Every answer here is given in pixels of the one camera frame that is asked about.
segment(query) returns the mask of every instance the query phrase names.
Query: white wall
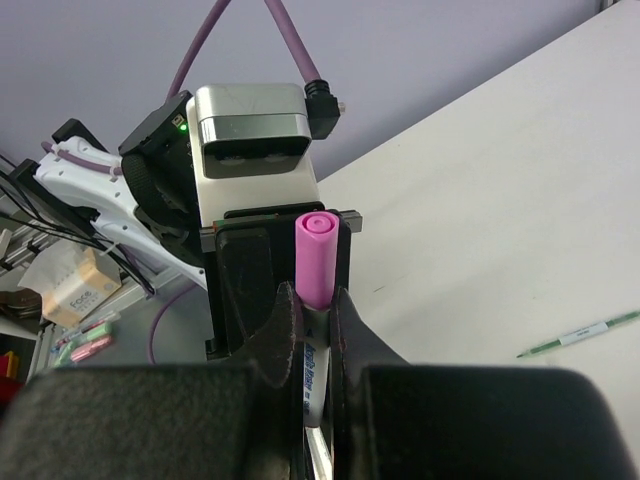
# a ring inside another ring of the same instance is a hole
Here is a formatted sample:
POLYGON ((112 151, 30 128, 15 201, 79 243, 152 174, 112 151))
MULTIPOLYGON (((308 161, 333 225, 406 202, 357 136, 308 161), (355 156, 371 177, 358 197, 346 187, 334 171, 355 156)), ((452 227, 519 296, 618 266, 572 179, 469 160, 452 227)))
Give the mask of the white wall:
MULTIPOLYGON (((0 151, 37 159, 40 141, 72 116, 115 151, 163 101, 212 3, 5 0, 0 151)), ((589 19, 599 3, 285 0, 321 74, 347 104, 335 133, 312 147, 319 176, 589 19)), ((263 2, 234 0, 185 86, 291 81, 302 83, 263 2)))

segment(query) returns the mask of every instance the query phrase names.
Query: red object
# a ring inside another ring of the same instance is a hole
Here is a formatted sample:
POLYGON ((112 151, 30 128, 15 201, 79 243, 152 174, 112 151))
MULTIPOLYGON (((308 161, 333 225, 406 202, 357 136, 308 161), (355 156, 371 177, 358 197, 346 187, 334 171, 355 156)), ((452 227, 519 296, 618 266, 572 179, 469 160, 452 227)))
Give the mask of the red object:
POLYGON ((84 360, 85 358, 89 358, 92 355, 95 355, 100 350, 107 348, 109 345, 113 343, 113 337, 111 335, 105 335, 104 337, 98 338, 93 342, 85 343, 81 347, 76 348, 71 354, 72 362, 79 362, 84 360))
POLYGON ((22 388, 20 382, 7 377, 0 377, 0 410, 4 409, 22 388))

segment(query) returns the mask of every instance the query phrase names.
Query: green pen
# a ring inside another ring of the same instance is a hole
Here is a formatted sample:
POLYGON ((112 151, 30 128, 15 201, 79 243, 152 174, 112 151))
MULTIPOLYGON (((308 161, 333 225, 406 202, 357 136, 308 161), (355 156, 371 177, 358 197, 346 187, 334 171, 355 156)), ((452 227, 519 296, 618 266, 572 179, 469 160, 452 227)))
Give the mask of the green pen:
POLYGON ((82 335, 82 337, 80 337, 80 339, 78 340, 78 344, 93 342, 94 340, 97 340, 100 337, 111 335, 112 331, 113 331, 113 326, 111 325, 111 322, 103 323, 102 325, 92 330, 89 330, 87 333, 82 335))
POLYGON ((62 349, 60 350, 60 353, 58 354, 58 358, 56 358, 56 361, 54 362, 53 366, 63 367, 67 363, 69 363, 69 360, 71 360, 71 353, 75 350, 77 346, 78 346, 78 343, 75 340, 71 340, 64 347, 62 347, 62 349))
POLYGON ((610 328, 617 327, 618 325, 622 325, 623 323, 627 323, 632 320, 636 320, 637 318, 640 318, 640 310, 636 310, 634 312, 612 318, 611 320, 607 320, 606 322, 599 322, 594 325, 581 328, 580 330, 576 330, 575 332, 567 333, 566 335, 562 335, 561 337, 558 337, 551 342, 543 343, 542 345, 533 347, 526 352, 522 352, 520 355, 518 355, 517 358, 531 357, 532 355, 536 355, 538 353, 546 353, 554 348, 571 345, 572 343, 576 343, 581 340, 600 335, 610 328))

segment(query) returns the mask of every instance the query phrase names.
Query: table surface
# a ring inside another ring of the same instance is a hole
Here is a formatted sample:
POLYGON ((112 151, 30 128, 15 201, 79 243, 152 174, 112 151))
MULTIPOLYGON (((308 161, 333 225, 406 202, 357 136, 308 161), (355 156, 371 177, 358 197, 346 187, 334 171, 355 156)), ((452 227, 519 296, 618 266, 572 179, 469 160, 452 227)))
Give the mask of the table surface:
MULTIPOLYGON (((156 296, 121 312, 113 324, 115 343, 81 363, 82 366, 148 365, 147 342, 156 313, 189 281, 180 278, 159 288, 156 296)), ((205 340, 213 338, 207 292, 196 288, 177 300, 162 316, 154 336, 153 352, 160 364, 206 362, 205 340)))
POLYGON ((391 347, 580 371, 636 464, 640 322, 516 355, 640 309, 638 25, 623 1, 320 184, 364 216, 351 293, 391 347))

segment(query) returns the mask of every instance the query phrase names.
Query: purple cable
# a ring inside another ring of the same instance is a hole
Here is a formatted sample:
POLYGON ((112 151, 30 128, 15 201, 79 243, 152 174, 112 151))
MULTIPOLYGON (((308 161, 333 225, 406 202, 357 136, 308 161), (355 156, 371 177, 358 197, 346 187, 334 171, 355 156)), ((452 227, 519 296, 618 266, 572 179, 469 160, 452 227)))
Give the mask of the purple cable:
MULTIPOLYGON (((44 149, 45 152, 53 153, 58 157, 62 158, 63 160, 66 160, 75 165, 78 165, 79 167, 83 167, 88 170, 93 170, 94 172, 111 174, 111 167, 108 167, 107 165, 100 165, 99 163, 93 163, 88 160, 84 160, 83 158, 76 157, 73 153, 69 153, 66 150, 58 150, 58 153, 54 152, 53 145, 51 145, 51 143, 49 142, 42 142, 40 146, 44 149)), ((122 168, 121 167, 114 168, 113 174, 122 175, 122 168)))
POLYGON ((209 15, 207 15, 207 18, 204 19, 204 22, 202 22, 202 25, 200 26, 200 30, 198 30, 198 33, 196 33, 196 36, 193 38, 191 45, 189 45, 189 49, 182 59, 182 63, 180 63, 180 67, 176 72, 176 76, 173 77, 173 82, 171 82, 169 93, 167 94, 167 100, 177 95, 180 91, 182 83, 187 76, 187 72, 189 72, 189 69, 193 64, 193 61, 196 59, 198 52, 202 48, 202 45, 209 36, 209 33, 211 33, 211 30, 213 30, 213 27, 218 22, 229 3, 231 3, 231 0, 217 0, 213 7, 211 7, 209 15))
POLYGON ((156 335, 156 329, 158 328, 158 323, 160 323, 160 319, 162 318, 162 316, 165 314, 165 312, 169 309, 171 305, 173 305, 178 300, 180 300, 180 298, 183 295, 189 293, 191 290, 196 288, 196 286, 197 285, 195 283, 192 283, 188 287, 185 287, 182 290, 180 290, 173 297, 167 300, 167 303, 165 303, 162 307, 160 307, 160 310, 158 310, 158 313, 156 313, 156 316, 153 317, 153 320, 151 321, 151 328, 149 330, 149 341, 147 343, 147 359, 149 360, 149 363, 151 365, 156 364, 156 357, 153 354, 153 338, 156 335))
POLYGON ((287 44, 287 48, 289 48, 304 82, 309 83, 314 80, 319 80, 321 77, 318 69, 313 63, 313 60, 311 60, 311 56, 309 52, 307 52, 304 43, 302 43, 302 39, 291 21, 287 9, 282 4, 282 0, 264 0, 264 3, 267 4, 267 8, 271 12, 271 16, 275 20, 278 30, 280 30, 282 34, 284 43, 287 44))

